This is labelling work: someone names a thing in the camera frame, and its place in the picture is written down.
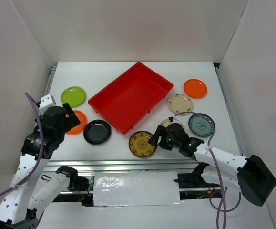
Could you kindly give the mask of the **yellow patterned black plate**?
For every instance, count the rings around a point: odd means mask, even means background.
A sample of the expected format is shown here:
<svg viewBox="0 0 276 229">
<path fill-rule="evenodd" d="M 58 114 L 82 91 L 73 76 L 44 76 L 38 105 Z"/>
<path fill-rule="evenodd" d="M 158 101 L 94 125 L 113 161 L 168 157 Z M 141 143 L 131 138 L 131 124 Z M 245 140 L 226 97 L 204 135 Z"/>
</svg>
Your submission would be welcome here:
<svg viewBox="0 0 276 229">
<path fill-rule="evenodd" d="M 148 143 L 152 137 L 153 135 L 147 131 L 135 132 L 129 139 L 131 153 L 139 158 L 151 157 L 156 151 L 156 147 Z"/>
</svg>

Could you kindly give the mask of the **cream floral plate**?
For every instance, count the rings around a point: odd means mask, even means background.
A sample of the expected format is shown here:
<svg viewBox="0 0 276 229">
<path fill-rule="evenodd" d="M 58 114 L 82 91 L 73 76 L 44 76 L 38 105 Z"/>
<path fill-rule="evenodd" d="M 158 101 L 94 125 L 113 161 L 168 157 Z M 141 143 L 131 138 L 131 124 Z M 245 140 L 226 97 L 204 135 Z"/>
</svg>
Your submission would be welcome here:
<svg viewBox="0 0 276 229">
<path fill-rule="evenodd" d="M 182 126 L 183 129 L 185 129 L 185 126 L 177 119 L 177 118 L 174 118 L 172 121 L 170 121 L 168 118 L 167 119 L 164 119 L 160 125 L 161 126 L 164 126 L 164 127 L 168 127 L 170 124 L 172 123 L 178 123 Z"/>
<path fill-rule="evenodd" d="M 190 97 L 185 94 L 173 94 L 168 99 L 168 107 L 174 113 L 191 112 L 194 103 Z"/>
</svg>

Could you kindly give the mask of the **orange plate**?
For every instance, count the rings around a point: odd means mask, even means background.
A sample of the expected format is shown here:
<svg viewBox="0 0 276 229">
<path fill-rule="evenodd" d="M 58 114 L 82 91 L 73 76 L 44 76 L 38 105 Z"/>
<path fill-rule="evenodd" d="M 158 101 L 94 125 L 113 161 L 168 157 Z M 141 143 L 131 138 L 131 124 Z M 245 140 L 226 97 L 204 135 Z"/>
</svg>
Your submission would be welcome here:
<svg viewBox="0 0 276 229">
<path fill-rule="evenodd" d="M 80 132 L 82 132 L 85 129 L 85 127 L 87 125 L 87 117 L 82 111 L 74 110 L 74 113 L 76 114 L 77 118 L 79 119 L 80 124 L 73 127 L 70 131 L 66 132 L 66 134 L 68 134 L 68 135 L 79 134 Z"/>
<path fill-rule="evenodd" d="M 191 98 L 201 99 L 207 95 L 208 89 L 204 82 L 199 79 L 189 79 L 184 85 L 184 92 Z"/>
</svg>

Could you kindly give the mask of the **green plate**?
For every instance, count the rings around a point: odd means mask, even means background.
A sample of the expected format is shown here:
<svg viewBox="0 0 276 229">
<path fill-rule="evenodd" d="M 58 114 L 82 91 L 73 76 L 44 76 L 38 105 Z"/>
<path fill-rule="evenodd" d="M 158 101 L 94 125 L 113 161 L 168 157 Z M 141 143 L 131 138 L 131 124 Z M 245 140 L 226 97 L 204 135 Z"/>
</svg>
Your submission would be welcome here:
<svg viewBox="0 0 276 229">
<path fill-rule="evenodd" d="M 68 103 L 71 107 L 81 105 L 86 99 L 86 92 L 79 86 L 72 86 L 65 89 L 61 94 L 61 102 Z"/>
</svg>

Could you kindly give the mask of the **blue patterned plate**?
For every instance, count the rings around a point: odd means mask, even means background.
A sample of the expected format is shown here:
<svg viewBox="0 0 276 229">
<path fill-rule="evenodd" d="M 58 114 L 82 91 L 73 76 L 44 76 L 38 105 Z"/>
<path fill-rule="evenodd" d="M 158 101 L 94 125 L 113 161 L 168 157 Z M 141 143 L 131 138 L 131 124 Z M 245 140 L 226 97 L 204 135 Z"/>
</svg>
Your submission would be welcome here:
<svg viewBox="0 0 276 229">
<path fill-rule="evenodd" d="M 215 130 L 213 119 L 206 114 L 194 114 L 188 121 L 189 129 L 199 137 L 210 137 Z"/>
</svg>

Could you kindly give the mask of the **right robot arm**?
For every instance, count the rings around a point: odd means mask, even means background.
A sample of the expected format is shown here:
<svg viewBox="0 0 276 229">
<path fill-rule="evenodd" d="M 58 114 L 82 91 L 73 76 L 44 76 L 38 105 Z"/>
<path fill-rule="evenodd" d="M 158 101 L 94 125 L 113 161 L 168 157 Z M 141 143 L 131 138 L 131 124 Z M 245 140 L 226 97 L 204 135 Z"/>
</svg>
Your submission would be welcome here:
<svg viewBox="0 0 276 229">
<path fill-rule="evenodd" d="M 276 186 L 276 178 L 256 156 L 238 156 L 208 146 L 199 138 L 190 137 L 179 123 L 158 126 L 149 144 L 165 150 L 177 149 L 184 157 L 197 161 L 193 182 L 198 187 L 218 184 L 232 188 L 256 206 L 263 206 Z"/>
</svg>

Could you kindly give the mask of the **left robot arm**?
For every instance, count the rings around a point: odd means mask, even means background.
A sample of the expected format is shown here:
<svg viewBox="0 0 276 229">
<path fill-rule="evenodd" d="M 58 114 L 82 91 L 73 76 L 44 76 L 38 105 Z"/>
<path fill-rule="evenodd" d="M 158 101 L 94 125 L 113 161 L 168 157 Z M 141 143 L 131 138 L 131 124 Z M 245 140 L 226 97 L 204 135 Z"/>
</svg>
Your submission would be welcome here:
<svg viewBox="0 0 276 229">
<path fill-rule="evenodd" d="M 20 163 L 10 187 L 0 193 L 0 229 L 35 229 L 45 209 L 64 189 L 79 186 L 78 171 L 61 166 L 42 188 L 35 192 L 38 180 L 53 152 L 64 141 L 65 133 L 80 124 L 68 103 L 57 106 L 51 94 L 39 102 L 26 94 L 37 125 L 21 149 Z"/>
</svg>

